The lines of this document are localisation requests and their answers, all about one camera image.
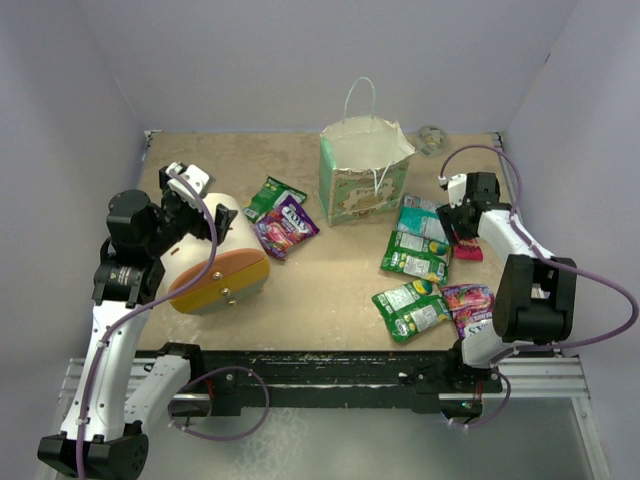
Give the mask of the red candy packet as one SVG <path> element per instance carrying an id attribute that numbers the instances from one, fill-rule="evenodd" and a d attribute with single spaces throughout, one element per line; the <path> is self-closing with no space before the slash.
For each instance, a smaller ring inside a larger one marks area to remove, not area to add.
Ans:
<path id="1" fill-rule="evenodd" d="M 476 239 L 459 239 L 453 246 L 453 255 L 456 259 L 482 262 L 484 255 L 479 242 Z"/>

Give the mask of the teal snack packet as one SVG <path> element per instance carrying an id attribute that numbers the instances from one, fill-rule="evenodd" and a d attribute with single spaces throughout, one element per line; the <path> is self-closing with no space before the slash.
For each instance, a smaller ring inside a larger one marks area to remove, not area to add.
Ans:
<path id="1" fill-rule="evenodd" d="M 439 204 L 426 198 L 405 193 L 400 204 L 396 229 L 448 245 L 449 241 L 436 213 L 438 207 Z"/>

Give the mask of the green paper gift bag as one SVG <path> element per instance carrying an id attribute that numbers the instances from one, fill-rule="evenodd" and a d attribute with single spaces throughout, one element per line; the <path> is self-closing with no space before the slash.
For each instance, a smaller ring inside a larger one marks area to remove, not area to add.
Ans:
<path id="1" fill-rule="evenodd" d="M 401 126 L 375 113 L 351 116 L 345 102 L 342 118 L 320 133 L 318 196 L 330 226 L 384 213 L 399 206 L 416 153 Z"/>

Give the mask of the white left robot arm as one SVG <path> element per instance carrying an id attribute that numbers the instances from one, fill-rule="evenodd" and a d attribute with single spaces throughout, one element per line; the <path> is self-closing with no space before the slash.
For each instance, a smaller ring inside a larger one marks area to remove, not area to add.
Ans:
<path id="1" fill-rule="evenodd" d="M 162 199 L 126 190 L 109 202 L 109 235 L 93 278 L 91 337 L 79 384 L 58 433 L 41 438 L 37 457 L 75 479 L 136 479 L 148 456 L 148 430 L 181 389 L 206 378 L 199 347 L 170 344 L 134 391 L 128 390 L 142 330 L 165 274 L 162 256 L 185 236 L 217 247 L 236 211 L 205 205 L 214 179 L 174 162 L 159 172 Z"/>

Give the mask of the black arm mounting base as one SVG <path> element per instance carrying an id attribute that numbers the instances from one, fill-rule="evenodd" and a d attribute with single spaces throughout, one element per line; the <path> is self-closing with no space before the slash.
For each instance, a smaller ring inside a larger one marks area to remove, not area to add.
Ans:
<path id="1" fill-rule="evenodd" d="M 175 401 L 237 416 L 244 408 L 405 409 L 478 415 L 482 394 L 503 390 L 497 373 L 474 369 L 449 350 L 203 350 L 195 359 L 211 381 Z"/>

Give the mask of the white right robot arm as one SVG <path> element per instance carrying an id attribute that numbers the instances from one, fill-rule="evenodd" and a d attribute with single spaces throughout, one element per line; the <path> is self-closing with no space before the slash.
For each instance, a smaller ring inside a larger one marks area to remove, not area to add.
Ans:
<path id="1" fill-rule="evenodd" d="M 441 175 L 448 201 L 436 210 L 452 245 L 480 238 L 498 255 L 503 272 L 494 294 L 492 320 L 459 341 L 460 357 L 445 366 L 446 383 L 467 391 L 502 353 L 520 347 L 545 347 L 566 340 L 572 331 L 575 262 L 539 246 L 522 225 L 514 207 L 500 200 L 493 173 Z"/>

